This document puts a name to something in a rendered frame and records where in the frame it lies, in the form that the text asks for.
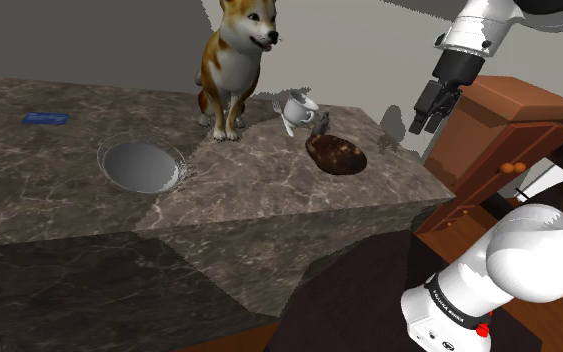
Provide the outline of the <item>white fork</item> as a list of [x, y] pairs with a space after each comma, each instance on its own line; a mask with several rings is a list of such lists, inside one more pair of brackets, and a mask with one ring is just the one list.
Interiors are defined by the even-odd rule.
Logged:
[[292, 131], [292, 128], [289, 126], [288, 121], [287, 121], [287, 120], [285, 119], [285, 117], [284, 117], [283, 111], [282, 111], [282, 109], [281, 109], [280, 102], [279, 102], [279, 101], [276, 101], [276, 100], [273, 100], [273, 101], [272, 101], [272, 108], [273, 108], [273, 110], [274, 110], [276, 113], [278, 113], [279, 116], [281, 117], [282, 122], [283, 122], [283, 124], [284, 124], [284, 127], [285, 127], [285, 129], [286, 129], [287, 134], [288, 134], [290, 137], [293, 137], [293, 136], [294, 136], [294, 133], [293, 133], [293, 131]]

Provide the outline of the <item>white cup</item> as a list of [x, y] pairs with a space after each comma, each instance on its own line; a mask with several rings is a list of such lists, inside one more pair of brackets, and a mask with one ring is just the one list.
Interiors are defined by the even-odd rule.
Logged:
[[283, 109], [286, 121], [294, 126], [310, 123], [319, 110], [318, 104], [306, 94], [298, 90], [290, 90], [288, 100]]

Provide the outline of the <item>small grey figure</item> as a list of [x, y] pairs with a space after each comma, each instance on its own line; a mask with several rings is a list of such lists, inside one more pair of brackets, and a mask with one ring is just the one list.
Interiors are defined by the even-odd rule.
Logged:
[[311, 135], [324, 135], [327, 133], [330, 124], [329, 112], [317, 114], [313, 120]]

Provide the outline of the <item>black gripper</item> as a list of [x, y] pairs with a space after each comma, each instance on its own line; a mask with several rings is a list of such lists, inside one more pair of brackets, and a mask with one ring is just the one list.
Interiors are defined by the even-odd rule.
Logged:
[[484, 63], [484, 58], [474, 54], [444, 50], [432, 72], [438, 81], [427, 82], [414, 105], [415, 117], [408, 131], [418, 135], [428, 118], [425, 131], [435, 132], [457, 104], [461, 95], [460, 86], [471, 85]]

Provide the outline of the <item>dark brown oval bread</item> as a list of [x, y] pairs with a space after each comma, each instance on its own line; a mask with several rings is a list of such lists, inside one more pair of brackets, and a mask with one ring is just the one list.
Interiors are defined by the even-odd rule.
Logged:
[[312, 135], [305, 147], [314, 163], [332, 175], [357, 174], [367, 166], [367, 157], [359, 147], [334, 135]]

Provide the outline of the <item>dark robot stand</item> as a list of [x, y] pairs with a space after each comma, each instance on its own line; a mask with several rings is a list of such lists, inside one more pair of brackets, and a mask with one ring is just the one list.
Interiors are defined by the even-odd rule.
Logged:
[[473, 241], [447, 230], [358, 242], [297, 291], [265, 352], [423, 352], [408, 336], [401, 295]]

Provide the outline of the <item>brown wooden chest of drawers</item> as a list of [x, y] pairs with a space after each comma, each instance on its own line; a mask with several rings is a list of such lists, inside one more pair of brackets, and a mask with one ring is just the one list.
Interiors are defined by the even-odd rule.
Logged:
[[463, 89], [425, 168], [454, 194], [414, 230], [442, 230], [563, 144], [563, 97], [513, 77]]

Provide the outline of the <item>orange white dog figure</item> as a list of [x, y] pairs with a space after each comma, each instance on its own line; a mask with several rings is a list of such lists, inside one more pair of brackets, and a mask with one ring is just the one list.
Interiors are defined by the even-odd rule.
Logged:
[[217, 141], [239, 139], [245, 101], [257, 84], [261, 59], [277, 44], [277, 0], [219, 0], [223, 10], [218, 30], [206, 43], [195, 83], [198, 123], [212, 126]]

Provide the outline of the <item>blue card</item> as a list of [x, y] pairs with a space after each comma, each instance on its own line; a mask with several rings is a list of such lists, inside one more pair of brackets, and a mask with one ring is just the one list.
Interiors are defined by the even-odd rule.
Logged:
[[22, 120], [22, 123], [64, 125], [67, 122], [68, 118], [69, 118], [69, 114], [30, 112], [25, 115], [25, 117]]

